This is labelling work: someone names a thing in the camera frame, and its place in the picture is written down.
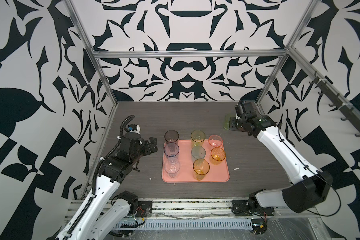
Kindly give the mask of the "green glass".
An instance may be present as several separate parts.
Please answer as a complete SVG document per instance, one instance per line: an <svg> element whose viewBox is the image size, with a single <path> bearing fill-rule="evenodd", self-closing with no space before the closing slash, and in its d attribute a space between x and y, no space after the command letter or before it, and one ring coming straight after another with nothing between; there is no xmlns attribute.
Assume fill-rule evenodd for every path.
<svg viewBox="0 0 360 240"><path fill-rule="evenodd" d="M204 144L204 141L206 139L206 135L201 130L194 130L191 133L191 147L202 147Z"/></svg>
<svg viewBox="0 0 360 240"><path fill-rule="evenodd" d="M223 127L225 130L229 130L230 129L230 118L232 117L232 114L227 114L224 117L224 124Z"/></svg>

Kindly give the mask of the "pink glass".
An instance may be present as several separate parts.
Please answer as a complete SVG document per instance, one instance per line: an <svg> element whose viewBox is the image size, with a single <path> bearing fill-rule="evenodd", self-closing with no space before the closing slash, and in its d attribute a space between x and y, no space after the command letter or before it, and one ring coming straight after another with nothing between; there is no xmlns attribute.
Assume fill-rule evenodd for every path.
<svg viewBox="0 0 360 240"><path fill-rule="evenodd" d="M220 148L223 145L223 139L219 135L211 135L208 139L208 143L213 148Z"/></svg>

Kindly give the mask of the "blue glass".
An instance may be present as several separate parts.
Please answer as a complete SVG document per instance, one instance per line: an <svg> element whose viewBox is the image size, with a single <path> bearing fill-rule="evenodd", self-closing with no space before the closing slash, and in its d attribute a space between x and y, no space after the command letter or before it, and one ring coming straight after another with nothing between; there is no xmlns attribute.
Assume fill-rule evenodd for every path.
<svg viewBox="0 0 360 240"><path fill-rule="evenodd" d="M164 155L166 159L178 159L180 147L176 143L167 143L164 147Z"/></svg>

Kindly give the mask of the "dark smoky glass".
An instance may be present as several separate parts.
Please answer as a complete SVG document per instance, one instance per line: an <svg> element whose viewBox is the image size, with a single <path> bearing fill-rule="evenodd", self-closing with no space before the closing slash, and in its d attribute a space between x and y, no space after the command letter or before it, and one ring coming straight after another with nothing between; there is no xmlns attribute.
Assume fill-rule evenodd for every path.
<svg viewBox="0 0 360 240"><path fill-rule="evenodd" d="M168 144L176 144L179 145L180 135L176 130L168 130L165 135L165 146Z"/></svg>

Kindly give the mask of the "clear glass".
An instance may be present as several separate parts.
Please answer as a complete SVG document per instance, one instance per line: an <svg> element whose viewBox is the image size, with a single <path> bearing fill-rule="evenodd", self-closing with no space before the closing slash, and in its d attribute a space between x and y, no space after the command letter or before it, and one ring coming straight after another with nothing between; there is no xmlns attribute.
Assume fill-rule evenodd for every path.
<svg viewBox="0 0 360 240"><path fill-rule="evenodd" d="M175 179L180 171L181 164L178 159L169 158L164 163L164 170L168 177Z"/></svg>

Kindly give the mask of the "short amber glass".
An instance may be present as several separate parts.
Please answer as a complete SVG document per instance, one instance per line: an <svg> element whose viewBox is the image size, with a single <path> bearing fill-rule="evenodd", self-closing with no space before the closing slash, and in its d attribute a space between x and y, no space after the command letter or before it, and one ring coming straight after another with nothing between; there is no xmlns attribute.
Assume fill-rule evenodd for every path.
<svg viewBox="0 0 360 240"><path fill-rule="evenodd" d="M226 159L225 150L222 148L213 148L210 154L210 162L213 165L219 165Z"/></svg>

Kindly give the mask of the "pink tray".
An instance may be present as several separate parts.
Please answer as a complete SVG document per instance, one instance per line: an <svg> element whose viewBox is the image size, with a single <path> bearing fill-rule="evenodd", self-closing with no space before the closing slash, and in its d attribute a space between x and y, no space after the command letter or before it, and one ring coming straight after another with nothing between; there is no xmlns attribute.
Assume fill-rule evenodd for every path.
<svg viewBox="0 0 360 240"><path fill-rule="evenodd" d="M210 162L212 146L208 141L204 141L203 148L206 150L205 160L210 164L210 171L201 180L196 179L196 172L193 169L192 146L191 140L179 140L180 152L173 157L175 164L179 163L180 167L170 170L162 168L162 179L166 183L223 183L230 179L227 161L223 160L220 164Z"/></svg>

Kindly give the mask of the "teal glass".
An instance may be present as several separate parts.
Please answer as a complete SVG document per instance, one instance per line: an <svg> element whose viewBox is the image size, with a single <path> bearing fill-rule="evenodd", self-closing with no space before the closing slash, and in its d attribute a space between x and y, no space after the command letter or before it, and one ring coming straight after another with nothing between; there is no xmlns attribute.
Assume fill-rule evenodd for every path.
<svg viewBox="0 0 360 240"><path fill-rule="evenodd" d="M206 150L202 146L195 146L191 150L191 156L193 162L198 159L204 159L206 156Z"/></svg>

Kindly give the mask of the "tall amber glass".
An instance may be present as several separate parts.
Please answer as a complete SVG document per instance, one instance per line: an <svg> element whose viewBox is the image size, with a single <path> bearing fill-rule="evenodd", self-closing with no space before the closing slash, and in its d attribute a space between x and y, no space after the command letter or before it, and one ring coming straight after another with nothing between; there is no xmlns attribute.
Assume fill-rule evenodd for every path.
<svg viewBox="0 0 360 240"><path fill-rule="evenodd" d="M194 177L201 181L210 171L210 164L205 159L197 159L193 163Z"/></svg>

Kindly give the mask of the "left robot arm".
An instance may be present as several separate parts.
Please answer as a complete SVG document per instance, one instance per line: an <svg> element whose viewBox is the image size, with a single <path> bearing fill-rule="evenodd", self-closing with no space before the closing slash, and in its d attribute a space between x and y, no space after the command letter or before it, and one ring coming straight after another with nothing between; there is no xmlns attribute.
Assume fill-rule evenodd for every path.
<svg viewBox="0 0 360 240"><path fill-rule="evenodd" d="M157 138L144 140L138 131L120 135L115 147L98 163L91 192L56 239L103 240L120 220L134 215L138 197L128 191L120 193L116 202L105 213L102 211L126 176L131 171L138 170L140 158L156 153L157 150Z"/></svg>

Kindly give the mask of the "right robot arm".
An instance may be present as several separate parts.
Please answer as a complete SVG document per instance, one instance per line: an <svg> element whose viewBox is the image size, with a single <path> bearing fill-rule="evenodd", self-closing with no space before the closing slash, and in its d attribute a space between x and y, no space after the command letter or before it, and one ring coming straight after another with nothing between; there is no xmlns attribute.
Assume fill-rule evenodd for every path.
<svg viewBox="0 0 360 240"><path fill-rule="evenodd" d="M246 206L233 207L233 213L241 215L285 207L299 214L323 203L333 188L332 175L309 163L283 136L281 124L267 115L259 115L252 103L239 102L235 111L236 116L230 118L230 130L245 132L262 143L283 167L291 185L251 193Z"/></svg>

